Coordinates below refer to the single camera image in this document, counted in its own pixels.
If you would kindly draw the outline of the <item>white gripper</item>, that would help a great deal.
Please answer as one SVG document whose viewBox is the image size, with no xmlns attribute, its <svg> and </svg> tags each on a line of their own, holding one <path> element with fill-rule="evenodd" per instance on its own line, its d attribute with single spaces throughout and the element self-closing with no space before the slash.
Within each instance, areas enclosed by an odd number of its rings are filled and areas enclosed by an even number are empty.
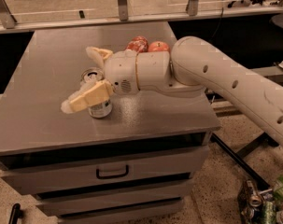
<svg viewBox="0 0 283 224">
<path fill-rule="evenodd" d="M 105 78 L 112 85 L 105 79 L 84 83 L 78 91 L 62 102 L 61 110 L 65 114 L 99 105 L 107 101 L 113 92 L 118 95 L 133 95 L 139 92 L 135 51 L 125 50 L 113 54 L 113 51 L 109 49 L 87 47 L 86 53 L 99 68 L 104 68 Z"/>
</svg>

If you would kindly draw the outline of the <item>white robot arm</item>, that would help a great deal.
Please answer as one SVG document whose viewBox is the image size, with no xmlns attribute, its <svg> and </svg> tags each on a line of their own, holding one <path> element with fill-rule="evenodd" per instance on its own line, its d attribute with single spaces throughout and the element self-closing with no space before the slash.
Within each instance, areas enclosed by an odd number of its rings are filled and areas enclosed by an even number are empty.
<svg viewBox="0 0 283 224">
<path fill-rule="evenodd" d="M 283 146 L 283 87 L 235 62 L 195 36 L 179 39 L 171 51 L 113 53 L 89 47 L 97 76 L 61 104 L 66 114 L 100 105 L 114 93 L 156 91 L 196 97 L 210 89 L 233 104 Z"/>
</svg>

